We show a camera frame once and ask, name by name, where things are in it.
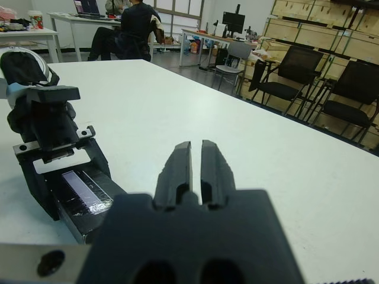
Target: table surface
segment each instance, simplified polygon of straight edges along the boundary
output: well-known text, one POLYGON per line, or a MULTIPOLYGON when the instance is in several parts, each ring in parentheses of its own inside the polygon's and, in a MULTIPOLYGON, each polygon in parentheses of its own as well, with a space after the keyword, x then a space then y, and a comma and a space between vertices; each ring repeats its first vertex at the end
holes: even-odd
MULTIPOLYGON (((95 127, 113 179, 128 193, 153 194, 183 141, 192 141, 200 193, 201 142, 212 140, 238 189, 268 191, 309 283, 379 282, 378 157, 142 60, 50 66, 61 85, 79 87, 75 121, 95 127)), ((75 243, 30 195, 12 150, 21 137, 7 124, 9 111, 0 101, 0 242, 75 243)), ((37 169, 87 161, 81 152, 67 159, 37 169)))
POLYGON ((61 12, 50 12, 47 13, 52 18, 67 22, 81 22, 82 24, 100 24, 100 25, 112 25, 112 26, 121 26, 121 22, 118 21, 104 21, 104 20, 92 20, 92 19, 86 19, 86 18, 80 18, 76 17, 67 13, 61 13, 61 12))
MULTIPOLYGON (((208 38, 211 38, 213 40, 216 40, 216 41, 223 41, 223 42, 226 42, 226 43, 232 43, 232 42, 235 42, 235 40, 232 40, 231 38, 224 38, 224 37, 217 37, 215 35, 212 35, 212 34, 205 34, 205 33, 199 33, 198 31, 191 31, 191 30, 186 30, 186 29, 182 29, 183 32, 185 33, 191 33, 191 34, 195 34, 199 37, 208 37, 208 38)), ((251 46, 257 46, 258 43, 247 43, 247 44, 250 44, 251 46)))
POLYGON ((0 33, 0 37, 24 37, 24 36, 55 36, 58 32, 44 28, 42 30, 30 29, 29 31, 8 31, 0 33))

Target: white table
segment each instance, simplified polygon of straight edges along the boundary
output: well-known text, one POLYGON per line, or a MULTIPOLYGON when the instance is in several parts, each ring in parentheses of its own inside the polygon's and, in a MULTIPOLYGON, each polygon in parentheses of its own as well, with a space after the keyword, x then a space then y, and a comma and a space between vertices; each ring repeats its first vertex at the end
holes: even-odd
MULTIPOLYGON (((95 127, 113 180, 127 192, 154 194, 175 145, 192 141, 199 194, 201 141, 212 140, 238 189, 268 191, 308 283, 379 282, 378 157, 142 60, 50 66, 62 85, 79 87, 75 121, 79 129, 95 127), (124 89, 107 83, 125 78, 124 89)), ((21 137, 8 126, 9 111, 0 101, 0 243, 74 243, 27 189, 12 149, 21 137)))
MULTIPOLYGON (((59 12, 51 12, 48 13, 50 15, 50 18, 52 19, 52 25, 53 29, 57 31, 57 25, 55 20, 60 20, 64 22, 70 23, 71 26, 71 33, 73 38, 73 45, 75 47, 76 56, 78 58, 78 61, 82 61, 81 51, 78 46, 78 33, 76 32, 77 25, 84 24, 84 25, 101 25, 101 26, 107 26, 107 27, 121 27, 121 22, 118 21, 103 21, 103 20, 90 20, 90 19, 84 19, 79 18, 70 14, 66 13, 59 13, 59 12)), ((60 62, 63 62, 62 52, 60 50, 60 44, 59 44, 59 38, 58 36, 55 37, 56 45, 58 47, 58 56, 60 62)), ((150 36, 150 55, 153 59, 153 51, 154 51, 154 41, 155 41, 155 35, 154 33, 151 33, 150 36)))
POLYGON ((52 61, 58 63, 59 60, 54 42, 54 37, 57 36, 58 33, 56 31, 49 30, 48 28, 44 28, 43 30, 9 31, 7 33, 0 33, 0 43, 9 43, 11 41, 46 41, 52 61))

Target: table leg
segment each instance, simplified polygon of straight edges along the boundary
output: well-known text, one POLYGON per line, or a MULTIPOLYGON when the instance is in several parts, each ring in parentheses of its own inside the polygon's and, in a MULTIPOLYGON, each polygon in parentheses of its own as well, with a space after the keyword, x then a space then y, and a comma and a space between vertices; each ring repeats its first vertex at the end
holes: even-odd
POLYGON ((200 48, 199 48, 199 65, 201 65, 201 55, 203 53, 203 45, 204 45, 204 38, 201 39, 201 42, 200 42, 200 48))
POLYGON ((185 32, 182 33, 182 45, 180 46, 180 61, 179 61, 179 67, 183 66, 183 53, 184 53, 184 42, 185 42, 185 32))
POLYGON ((71 23, 71 33, 72 33, 73 45, 75 47, 78 62, 81 62, 82 61, 81 50, 78 45, 78 39, 76 38, 76 28, 75 28, 74 23, 71 23))
POLYGON ((59 63, 54 36, 51 39, 47 40, 47 48, 49 49, 50 57, 52 58, 53 63, 59 63))
MULTIPOLYGON (((57 31, 57 25, 55 23, 55 19, 52 18, 51 16, 50 16, 50 18, 52 19, 53 30, 57 31)), ((59 62, 63 62, 63 56, 62 56, 62 51, 60 50, 60 43, 59 43, 58 35, 54 36, 54 39, 55 39, 55 45, 56 45, 57 52, 58 52, 58 60, 59 60, 59 62)))
POLYGON ((155 41, 155 34, 151 33, 150 34, 150 56, 152 57, 152 61, 153 61, 153 56, 154 56, 154 41, 155 41))

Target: black device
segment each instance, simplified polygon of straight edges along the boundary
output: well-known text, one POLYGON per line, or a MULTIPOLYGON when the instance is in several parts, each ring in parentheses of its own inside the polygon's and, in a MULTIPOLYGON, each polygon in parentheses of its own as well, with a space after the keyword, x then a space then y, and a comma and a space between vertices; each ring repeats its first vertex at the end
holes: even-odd
POLYGON ((234 33, 241 34, 243 32, 243 25, 245 24, 245 16, 224 12, 223 24, 227 25, 228 31, 232 33, 231 37, 233 37, 234 33))
POLYGON ((197 196, 191 143, 177 145, 154 198, 116 197, 76 284, 304 284, 268 194, 237 191, 212 141, 200 179, 197 196))
POLYGON ((63 219, 79 243, 91 243, 113 198, 125 192, 111 180, 108 162, 89 126, 78 130, 76 114, 68 101, 80 99, 74 87, 27 89, 17 98, 8 123, 23 144, 14 146, 30 193, 54 219, 63 219), (90 162, 38 174, 34 162, 72 156, 75 149, 87 152, 90 162))
POLYGON ((96 0, 74 0, 74 4, 79 17, 89 18, 92 20, 105 17, 100 15, 96 0))

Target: black jacket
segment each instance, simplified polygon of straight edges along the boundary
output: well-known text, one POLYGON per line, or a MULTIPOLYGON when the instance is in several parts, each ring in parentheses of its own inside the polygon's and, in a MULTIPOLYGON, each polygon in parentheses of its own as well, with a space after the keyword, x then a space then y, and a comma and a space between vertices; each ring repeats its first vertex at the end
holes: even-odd
POLYGON ((116 39, 119 48, 128 53, 129 59, 139 58, 149 54, 149 35, 153 31, 152 15, 159 20, 157 12, 145 3, 133 5, 123 12, 121 18, 121 33, 116 39))

